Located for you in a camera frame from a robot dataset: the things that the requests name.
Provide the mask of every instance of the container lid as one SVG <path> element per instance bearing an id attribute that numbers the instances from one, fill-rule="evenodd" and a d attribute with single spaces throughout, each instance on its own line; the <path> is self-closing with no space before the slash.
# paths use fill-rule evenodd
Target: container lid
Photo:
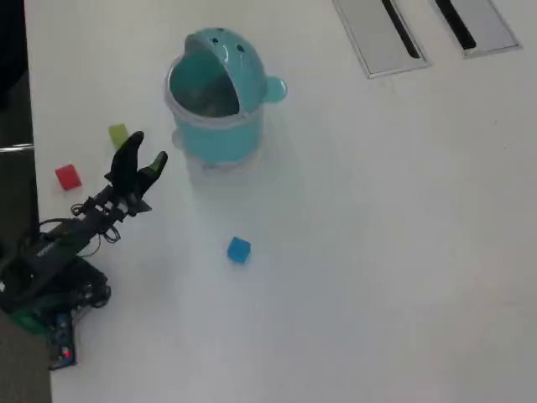
<path id="1" fill-rule="evenodd" d="M 224 28 L 203 29 L 185 40 L 187 55 L 199 50 L 209 50 L 222 63 L 237 93 L 239 113 L 251 113 L 270 101 L 263 63 L 242 36 Z"/>

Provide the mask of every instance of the robotic arm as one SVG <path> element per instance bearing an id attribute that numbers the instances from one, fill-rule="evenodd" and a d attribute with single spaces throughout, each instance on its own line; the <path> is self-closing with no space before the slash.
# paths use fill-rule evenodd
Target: robotic arm
<path id="1" fill-rule="evenodd" d="M 73 311 L 87 306 L 102 307 L 111 295 L 107 277 L 78 253 L 95 236 L 99 237 L 99 244 L 101 237 L 117 242 L 120 237 L 114 227 L 116 222 L 151 210 L 143 195 L 160 178 L 168 155 L 159 153 L 151 165 L 139 170 L 138 148 L 142 142 L 142 132 L 128 138 L 105 175 L 111 184 L 83 204 L 74 205 L 71 211 L 76 217 L 43 221 L 40 225 L 59 225 L 47 233 L 38 231 L 23 250 L 0 266 L 0 309 L 26 330 L 47 335 L 55 350 L 65 345 L 73 350 L 73 354 L 69 353 L 72 360 L 58 364 L 56 357 L 51 368 L 75 363 L 72 340 L 55 340 L 59 315 L 69 315 L 70 319 Z M 65 324 L 64 319 L 61 326 L 72 330 L 68 322 Z"/>

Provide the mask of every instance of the small cube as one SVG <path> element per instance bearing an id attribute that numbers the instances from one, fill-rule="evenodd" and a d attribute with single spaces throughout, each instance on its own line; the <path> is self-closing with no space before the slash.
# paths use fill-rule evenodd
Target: small cube
<path id="1" fill-rule="evenodd" d="M 109 126 L 108 134 L 115 149 L 119 149 L 128 139 L 127 127 L 123 123 Z"/>
<path id="2" fill-rule="evenodd" d="M 249 242 L 235 237 L 227 248 L 227 257 L 234 262 L 243 264 L 250 255 L 251 248 L 252 245 Z"/>
<path id="3" fill-rule="evenodd" d="M 64 191 L 70 191 L 82 185 L 81 178 L 76 173 L 76 169 L 73 164 L 62 166 L 56 170 L 56 176 L 60 181 L 61 187 Z"/>

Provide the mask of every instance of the vent slot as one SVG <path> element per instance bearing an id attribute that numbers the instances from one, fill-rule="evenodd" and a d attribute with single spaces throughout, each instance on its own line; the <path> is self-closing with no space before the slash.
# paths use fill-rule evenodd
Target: vent slot
<path id="1" fill-rule="evenodd" d="M 429 65 L 394 0 L 333 0 L 367 77 Z"/>
<path id="2" fill-rule="evenodd" d="M 520 47 L 490 0 L 435 0 L 447 27 L 466 57 Z"/>

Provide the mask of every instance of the red cube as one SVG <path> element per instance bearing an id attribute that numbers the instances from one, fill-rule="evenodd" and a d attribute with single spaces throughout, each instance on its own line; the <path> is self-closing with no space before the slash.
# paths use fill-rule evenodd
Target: red cube
<path id="1" fill-rule="evenodd" d="M 73 164 L 58 168 L 56 170 L 56 176 L 58 176 L 58 181 L 60 181 L 64 191 L 70 191 L 71 189 L 82 185 L 81 178 L 78 176 L 78 173 L 76 173 Z"/>

